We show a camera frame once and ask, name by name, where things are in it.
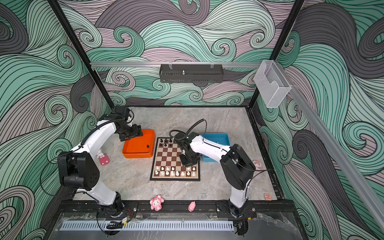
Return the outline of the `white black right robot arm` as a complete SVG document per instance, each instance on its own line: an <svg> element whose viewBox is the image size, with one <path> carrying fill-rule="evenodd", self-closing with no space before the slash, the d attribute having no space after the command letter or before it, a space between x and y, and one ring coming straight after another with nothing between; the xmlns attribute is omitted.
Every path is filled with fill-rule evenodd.
<svg viewBox="0 0 384 240"><path fill-rule="evenodd" d="M179 130L171 130L170 138L180 147L182 165L190 167L207 156L221 164L226 180L231 185L228 201L231 215L240 218L244 215L248 200L247 191L256 172L256 167L244 149L238 145L220 145L206 140L197 133L186 134Z"/></svg>

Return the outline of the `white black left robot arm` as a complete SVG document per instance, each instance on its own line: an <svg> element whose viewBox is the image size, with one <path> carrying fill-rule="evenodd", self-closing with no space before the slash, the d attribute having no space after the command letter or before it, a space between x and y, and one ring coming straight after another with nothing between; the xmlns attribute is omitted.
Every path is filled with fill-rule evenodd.
<svg viewBox="0 0 384 240"><path fill-rule="evenodd" d="M112 218L119 217L125 207L121 195L100 180L95 160L111 135L118 134L122 142L143 135L141 126L133 124L133 119L134 113L127 106L116 106L99 119L78 146L58 156L61 185L88 195Z"/></svg>

